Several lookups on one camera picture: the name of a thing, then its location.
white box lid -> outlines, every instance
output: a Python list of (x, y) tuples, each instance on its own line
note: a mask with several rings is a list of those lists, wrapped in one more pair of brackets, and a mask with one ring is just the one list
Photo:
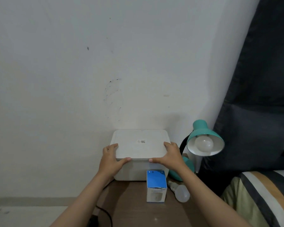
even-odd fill
[(166, 154), (163, 142), (170, 142), (167, 131), (157, 129), (116, 130), (110, 144), (118, 143), (117, 160), (131, 157), (133, 160), (160, 158)]

white tile floor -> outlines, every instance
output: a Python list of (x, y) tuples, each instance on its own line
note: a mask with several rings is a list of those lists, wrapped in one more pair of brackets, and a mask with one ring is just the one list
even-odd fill
[(48, 227), (66, 209), (54, 207), (0, 207), (0, 227)]

striped bedding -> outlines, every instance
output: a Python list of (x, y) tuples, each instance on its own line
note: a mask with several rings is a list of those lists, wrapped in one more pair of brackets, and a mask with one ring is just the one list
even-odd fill
[(254, 227), (284, 227), (284, 170), (243, 172), (221, 198)]

teal desk lamp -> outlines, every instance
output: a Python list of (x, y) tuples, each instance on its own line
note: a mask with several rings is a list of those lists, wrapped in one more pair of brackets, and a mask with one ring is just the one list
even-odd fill
[[(188, 150), (198, 156), (211, 156), (219, 153), (224, 148), (223, 139), (214, 131), (208, 129), (207, 123), (198, 119), (193, 123), (193, 132), (187, 136), (180, 145), (180, 153), (183, 154), (185, 146)], [(185, 164), (194, 172), (193, 163), (186, 157), (183, 157)], [(172, 170), (168, 175), (178, 181), (182, 179)]]

power cord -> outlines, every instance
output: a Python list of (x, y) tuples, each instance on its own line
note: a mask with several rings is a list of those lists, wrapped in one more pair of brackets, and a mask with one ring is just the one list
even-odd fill
[[(112, 182), (114, 181), (114, 179), (112, 181), (110, 181), (104, 188), (103, 190), (105, 190)], [(110, 220), (110, 227), (113, 227), (113, 219), (111, 218), (111, 215), (109, 214), (108, 211), (106, 211), (105, 209), (99, 207), (99, 206), (96, 206), (99, 210), (103, 211), (104, 213), (107, 214), (107, 216), (109, 217), (109, 220)]]

